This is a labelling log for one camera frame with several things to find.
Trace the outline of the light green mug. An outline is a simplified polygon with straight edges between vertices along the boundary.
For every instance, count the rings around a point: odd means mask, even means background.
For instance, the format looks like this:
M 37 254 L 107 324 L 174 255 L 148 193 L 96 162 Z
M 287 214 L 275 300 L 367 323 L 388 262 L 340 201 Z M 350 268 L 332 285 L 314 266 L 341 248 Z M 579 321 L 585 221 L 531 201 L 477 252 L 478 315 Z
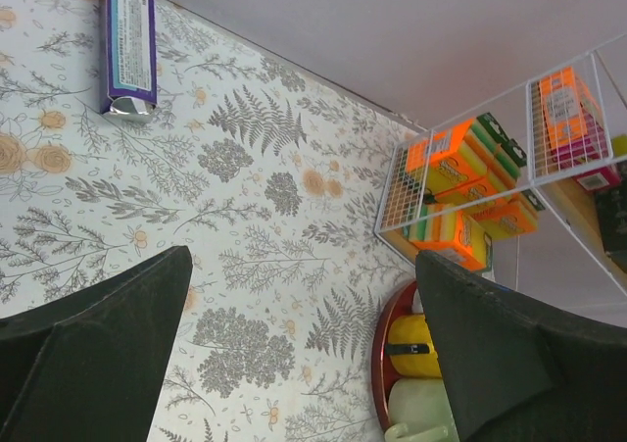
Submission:
M 388 399 L 385 441 L 459 441 L 442 379 L 402 378 Z

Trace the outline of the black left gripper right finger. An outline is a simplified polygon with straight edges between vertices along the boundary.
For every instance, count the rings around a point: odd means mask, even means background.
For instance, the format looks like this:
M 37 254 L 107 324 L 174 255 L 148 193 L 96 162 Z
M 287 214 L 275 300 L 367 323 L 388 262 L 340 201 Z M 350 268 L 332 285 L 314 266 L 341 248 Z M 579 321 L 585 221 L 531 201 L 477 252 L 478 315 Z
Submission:
M 462 441 L 623 441 L 626 330 L 431 251 L 417 291 Z

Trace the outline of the yellow enamel mug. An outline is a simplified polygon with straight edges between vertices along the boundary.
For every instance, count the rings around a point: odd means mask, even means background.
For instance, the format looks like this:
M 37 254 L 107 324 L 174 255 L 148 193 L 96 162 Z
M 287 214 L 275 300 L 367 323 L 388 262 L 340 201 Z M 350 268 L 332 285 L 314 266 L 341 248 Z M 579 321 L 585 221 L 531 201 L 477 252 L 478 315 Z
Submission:
M 404 377 L 441 378 L 438 354 L 425 314 L 401 316 L 389 327 L 384 352 Z

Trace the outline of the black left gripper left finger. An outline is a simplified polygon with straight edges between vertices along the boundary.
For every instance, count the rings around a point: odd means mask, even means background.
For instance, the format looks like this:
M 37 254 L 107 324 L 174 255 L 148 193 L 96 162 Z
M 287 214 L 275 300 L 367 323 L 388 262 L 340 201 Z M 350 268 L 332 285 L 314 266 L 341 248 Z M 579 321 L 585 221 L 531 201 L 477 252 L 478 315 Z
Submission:
M 144 441 L 192 274 L 185 246 L 1 320 L 4 441 Z

